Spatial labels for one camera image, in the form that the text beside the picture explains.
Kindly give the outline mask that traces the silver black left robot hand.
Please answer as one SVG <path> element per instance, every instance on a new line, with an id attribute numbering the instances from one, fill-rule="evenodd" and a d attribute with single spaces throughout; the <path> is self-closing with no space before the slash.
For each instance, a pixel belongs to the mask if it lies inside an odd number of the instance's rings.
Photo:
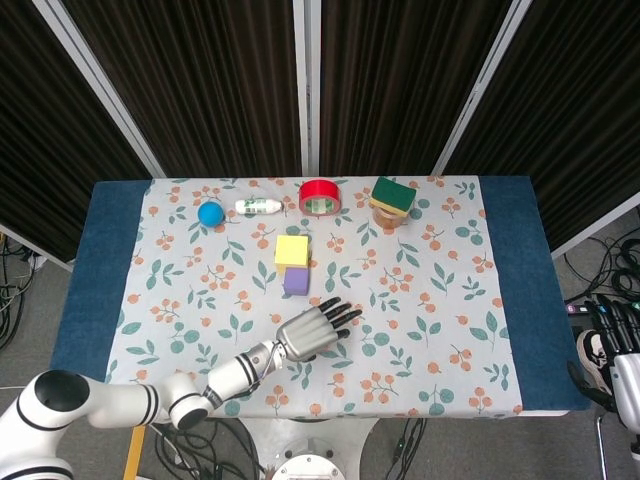
<path id="1" fill-rule="evenodd" d="M 360 308 L 343 302 L 340 297 L 332 297 L 282 324 L 275 337 L 277 351 L 289 361 L 309 361 L 347 338 L 348 324 L 361 314 Z"/>

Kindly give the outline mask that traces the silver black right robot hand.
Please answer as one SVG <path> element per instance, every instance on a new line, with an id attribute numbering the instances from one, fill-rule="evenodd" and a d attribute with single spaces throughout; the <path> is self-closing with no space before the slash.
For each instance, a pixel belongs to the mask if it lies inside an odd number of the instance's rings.
<path id="1" fill-rule="evenodd" d="M 581 394 L 638 434 L 639 310 L 602 294 L 585 308 L 593 327 L 576 340 L 580 363 L 567 363 L 569 376 Z"/>

